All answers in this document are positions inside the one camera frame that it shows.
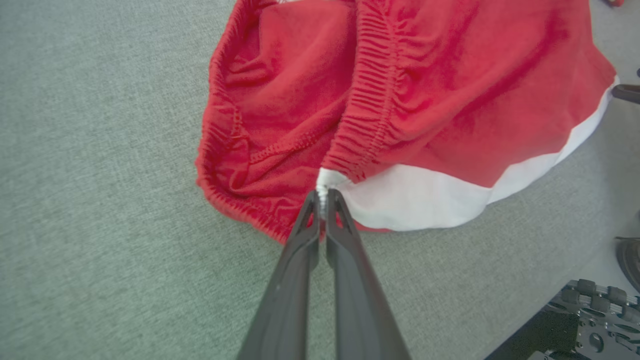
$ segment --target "gray fabric surface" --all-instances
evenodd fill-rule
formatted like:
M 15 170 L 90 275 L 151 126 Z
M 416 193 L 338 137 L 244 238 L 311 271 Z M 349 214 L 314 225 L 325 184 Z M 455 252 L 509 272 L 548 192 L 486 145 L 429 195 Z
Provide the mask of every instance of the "gray fabric surface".
M 592 1 L 637 82 L 640 2 Z M 213 210 L 193 162 L 230 0 L 0 3 L 0 358 L 231 359 L 280 246 Z M 640 209 L 640 107 L 450 230 L 365 234 L 414 359 L 482 359 Z M 333 358 L 312 275 L 311 359 Z

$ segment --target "red fabric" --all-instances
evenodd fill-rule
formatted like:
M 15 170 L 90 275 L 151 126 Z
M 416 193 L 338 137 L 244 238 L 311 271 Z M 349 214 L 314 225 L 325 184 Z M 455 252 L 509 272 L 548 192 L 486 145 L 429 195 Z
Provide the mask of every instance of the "red fabric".
M 211 60 L 198 184 L 283 242 L 321 166 L 492 186 L 559 151 L 614 75 L 584 0 L 239 0 Z

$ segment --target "white fabric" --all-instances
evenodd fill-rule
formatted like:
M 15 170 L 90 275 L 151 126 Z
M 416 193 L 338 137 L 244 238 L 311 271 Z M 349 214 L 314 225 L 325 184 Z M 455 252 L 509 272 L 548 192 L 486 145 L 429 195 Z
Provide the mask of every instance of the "white fabric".
M 600 123 L 611 100 L 611 89 L 618 83 L 616 77 L 596 111 L 572 129 L 560 152 L 509 166 L 493 188 L 409 165 L 394 165 L 357 184 L 338 171 L 321 168 L 316 187 L 321 204 L 326 201 L 327 189 L 336 188 L 353 218 L 371 229 L 410 231 L 464 224 L 482 213 L 488 204 L 529 186 L 587 140 Z

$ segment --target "red object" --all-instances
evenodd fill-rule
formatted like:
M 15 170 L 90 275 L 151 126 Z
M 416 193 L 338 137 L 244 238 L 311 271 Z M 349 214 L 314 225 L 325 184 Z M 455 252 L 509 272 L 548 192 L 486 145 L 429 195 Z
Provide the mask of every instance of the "red object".
M 464 223 L 597 126 L 615 71 L 588 6 L 240 0 L 211 60 L 197 183 L 280 242 L 316 187 L 367 227 Z

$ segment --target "gathered fabric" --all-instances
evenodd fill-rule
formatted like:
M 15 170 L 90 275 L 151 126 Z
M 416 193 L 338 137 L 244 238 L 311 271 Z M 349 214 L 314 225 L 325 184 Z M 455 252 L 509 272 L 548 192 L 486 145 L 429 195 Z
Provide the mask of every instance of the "gathered fabric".
M 197 183 L 280 242 L 313 189 L 364 228 L 457 226 L 574 151 L 615 84 L 584 0 L 238 0 Z

